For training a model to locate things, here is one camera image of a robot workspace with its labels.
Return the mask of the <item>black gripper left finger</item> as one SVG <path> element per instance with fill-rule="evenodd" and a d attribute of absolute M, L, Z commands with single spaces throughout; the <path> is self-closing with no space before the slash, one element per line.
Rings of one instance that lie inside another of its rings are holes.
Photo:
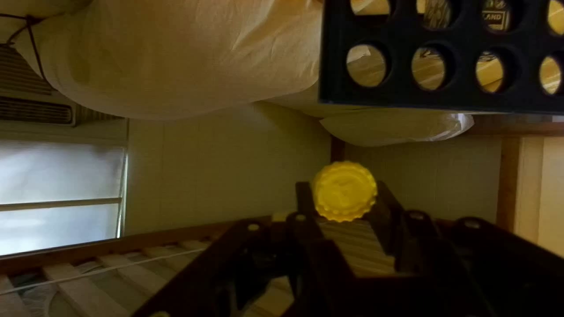
<path fill-rule="evenodd" d="M 296 183 L 296 208 L 298 208 L 295 215 L 296 224 L 307 224 L 307 222 L 318 220 L 314 194 L 309 181 Z"/>

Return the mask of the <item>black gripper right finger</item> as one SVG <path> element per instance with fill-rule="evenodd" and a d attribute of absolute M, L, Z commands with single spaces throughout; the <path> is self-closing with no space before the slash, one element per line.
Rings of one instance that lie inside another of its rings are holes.
<path fill-rule="evenodd" d="M 388 185 L 379 181 L 376 204 L 369 211 L 367 220 L 386 254 L 393 254 L 397 248 L 402 213 L 404 206 Z"/>

